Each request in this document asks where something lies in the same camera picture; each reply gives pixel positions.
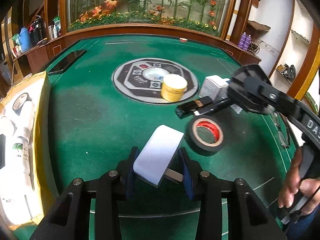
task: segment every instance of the white rectangular object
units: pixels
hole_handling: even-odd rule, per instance
[[[228,78],[221,78],[218,75],[205,77],[199,92],[200,97],[209,96],[212,101],[227,98]]]
[[[135,160],[134,172],[146,182],[159,187],[183,136],[184,133],[168,126],[157,127]]]

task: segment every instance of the white box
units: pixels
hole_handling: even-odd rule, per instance
[[[200,97],[209,96],[213,102],[227,98],[228,78],[221,78],[218,75],[205,77],[199,92]]]

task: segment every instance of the bottle label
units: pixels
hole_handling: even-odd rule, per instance
[[[29,151],[27,147],[23,147],[22,143],[15,143],[12,149],[16,158],[21,158],[29,164]]]

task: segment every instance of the yellow container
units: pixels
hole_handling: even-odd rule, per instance
[[[177,102],[181,99],[187,87],[187,81],[179,75],[169,74],[163,78],[161,96],[170,102]]]

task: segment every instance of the metal screw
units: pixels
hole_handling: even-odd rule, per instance
[[[109,171],[109,176],[110,177],[114,177],[114,176],[117,176],[117,175],[118,175],[118,171],[116,171],[116,170]]]
[[[275,95],[275,94],[272,94],[272,93],[269,95],[269,97],[270,97],[272,100],[276,99],[276,95]]]
[[[80,178],[76,178],[76,179],[74,179],[73,180],[73,185],[80,185],[82,183],[82,179],[80,179]]]
[[[239,185],[244,185],[245,184],[245,180],[242,179],[242,178],[238,178],[238,179],[236,179],[236,183],[239,184]]]
[[[210,175],[210,173],[209,172],[207,172],[207,171],[201,171],[200,172],[200,175],[202,176],[202,177],[209,177],[209,175]]]

